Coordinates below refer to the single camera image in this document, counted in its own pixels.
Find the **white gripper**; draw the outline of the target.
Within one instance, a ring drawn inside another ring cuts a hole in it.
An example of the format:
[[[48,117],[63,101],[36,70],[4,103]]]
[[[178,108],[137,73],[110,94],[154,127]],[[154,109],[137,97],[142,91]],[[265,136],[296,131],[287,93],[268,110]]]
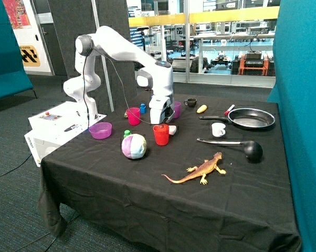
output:
[[[150,102],[150,121],[151,124],[161,124],[169,122],[174,117],[174,100],[169,96],[153,95]]]

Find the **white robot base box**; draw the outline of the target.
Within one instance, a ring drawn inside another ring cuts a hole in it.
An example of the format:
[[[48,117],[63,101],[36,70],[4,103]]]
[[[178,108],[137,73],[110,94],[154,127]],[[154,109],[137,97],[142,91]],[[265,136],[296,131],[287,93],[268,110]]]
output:
[[[87,115],[85,107],[66,101],[28,118],[31,131],[25,134],[25,140],[36,165],[40,167],[45,156],[105,117]]]

